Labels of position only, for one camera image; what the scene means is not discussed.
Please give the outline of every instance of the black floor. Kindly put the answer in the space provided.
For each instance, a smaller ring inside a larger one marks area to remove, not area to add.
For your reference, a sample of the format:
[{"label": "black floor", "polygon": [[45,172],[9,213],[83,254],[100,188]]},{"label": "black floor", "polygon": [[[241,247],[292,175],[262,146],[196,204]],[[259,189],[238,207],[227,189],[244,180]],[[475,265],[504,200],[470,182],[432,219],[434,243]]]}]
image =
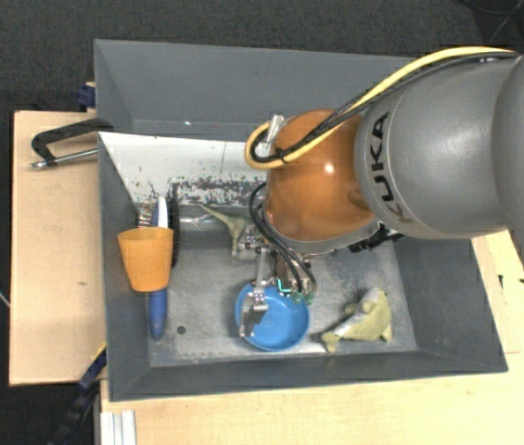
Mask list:
[{"label": "black floor", "polygon": [[[0,0],[0,287],[8,293],[9,113],[78,110],[76,89],[93,78],[94,38],[408,56],[487,43],[524,51],[524,0],[468,3],[472,7],[456,0]],[[0,444],[46,443],[74,387],[9,388],[7,358],[8,310],[0,302]],[[78,443],[90,443],[90,432],[85,426]]]}]

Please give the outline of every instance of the metal bracket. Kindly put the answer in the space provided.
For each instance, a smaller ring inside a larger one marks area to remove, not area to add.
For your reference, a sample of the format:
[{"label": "metal bracket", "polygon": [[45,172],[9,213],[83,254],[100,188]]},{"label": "metal bracket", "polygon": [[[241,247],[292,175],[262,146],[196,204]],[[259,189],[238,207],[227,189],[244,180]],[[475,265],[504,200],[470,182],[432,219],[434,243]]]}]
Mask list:
[{"label": "metal bracket", "polygon": [[268,311],[268,304],[265,301],[263,290],[271,285],[275,280],[272,267],[272,258],[268,255],[268,247],[260,248],[258,257],[257,273],[253,284],[253,291],[243,299],[241,307],[241,318],[239,323],[239,336],[252,337],[253,327],[262,321],[263,316]]}]

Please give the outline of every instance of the blue handle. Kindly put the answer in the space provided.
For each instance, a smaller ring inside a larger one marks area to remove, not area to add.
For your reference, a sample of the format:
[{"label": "blue handle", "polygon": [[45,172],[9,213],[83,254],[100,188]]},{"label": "blue handle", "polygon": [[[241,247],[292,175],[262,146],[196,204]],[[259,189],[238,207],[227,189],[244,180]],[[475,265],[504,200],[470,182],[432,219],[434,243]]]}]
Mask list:
[{"label": "blue handle", "polygon": [[151,292],[148,298],[148,327],[154,339],[162,337],[167,317],[167,289]]}]

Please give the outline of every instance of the black clamp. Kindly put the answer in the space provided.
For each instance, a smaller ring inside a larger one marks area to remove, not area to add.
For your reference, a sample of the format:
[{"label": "black clamp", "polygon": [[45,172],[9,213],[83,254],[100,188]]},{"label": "black clamp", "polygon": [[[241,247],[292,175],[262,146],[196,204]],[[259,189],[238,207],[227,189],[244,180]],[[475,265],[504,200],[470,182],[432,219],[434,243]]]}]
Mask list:
[{"label": "black clamp", "polygon": [[43,160],[31,163],[31,168],[52,167],[65,161],[72,161],[75,159],[88,157],[90,155],[95,155],[96,148],[78,153],[72,153],[63,157],[56,157],[47,147],[48,145],[54,144],[55,142],[67,140],[79,135],[89,134],[91,132],[113,132],[113,126],[103,119],[90,119],[89,121],[73,123],[72,125],[65,125],[64,127],[58,127],[46,132],[38,133],[32,139],[31,147]]}]

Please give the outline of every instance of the yellow cable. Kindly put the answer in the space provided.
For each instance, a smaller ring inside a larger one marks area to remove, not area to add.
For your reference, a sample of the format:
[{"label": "yellow cable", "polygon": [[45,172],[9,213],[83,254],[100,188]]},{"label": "yellow cable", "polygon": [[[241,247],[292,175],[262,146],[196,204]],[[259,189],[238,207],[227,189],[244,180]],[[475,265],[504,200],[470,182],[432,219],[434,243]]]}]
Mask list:
[{"label": "yellow cable", "polygon": [[[372,98],[380,95],[384,91],[388,90],[390,87],[392,87],[395,83],[406,77],[408,74],[419,70],[421,68],[424,68],[425,66],[428,66],[429,64],[433,64],[439,61],[442,61],[444,59],[449,59],[452,57],[467,57],[467,56],[473,56],[482,54],[483,56],[487,53],[513,53],[511,50],[507,49],[499,49],[499,48],[489,48],[486,46],[465,46],[465,47],[459,47],[459,48],[450,48],[450,49],[443,49],[442,51],[438,51],[436,53],[432,53],[430,55],[426,55],[424,57],[420,57],[419,59],[416,59],[407,65],[405,65],[403,68],[400,68],[399,70],[396,70],[391,76],[384,79],[381,83],[377,84],[373,89],[371,89],[368,93],[366,93],[361,99],[359,99],[355,104],[353,104],[346,112],[343,112],[341,115],[344,115],[351,110],[354,110],[361,104],[364,104],[371,100]],[[286,163],[290,163],[291,161],[297,159],[301,155],[304,155],[309,150],[326,140],[332,133],[334,133],[339,127],[341,127],[342,124],[336,125],[335,127],[331,128],[325,133],[322,133],[317,138],[306,144],[305,146],[302,146],[298,150],[295,150],[292,153],[289,153],[288,155],[284,156],[284,160],[282,159],[275,159],[272,161],[265,161],[265,162],[259,162],[255,161],[251,157],[251,148],[253,146],[254,140],[257,138],[259,134],[266,131],[268,127],[270,126],[270,122],[267,121],[260,125],[257,129],[253,131],[251,136],[249,137],[247,143],[245,144],[245,161],[248,163],[248,165],[256,170],[271,170],[272,168],[278,168]]]}]

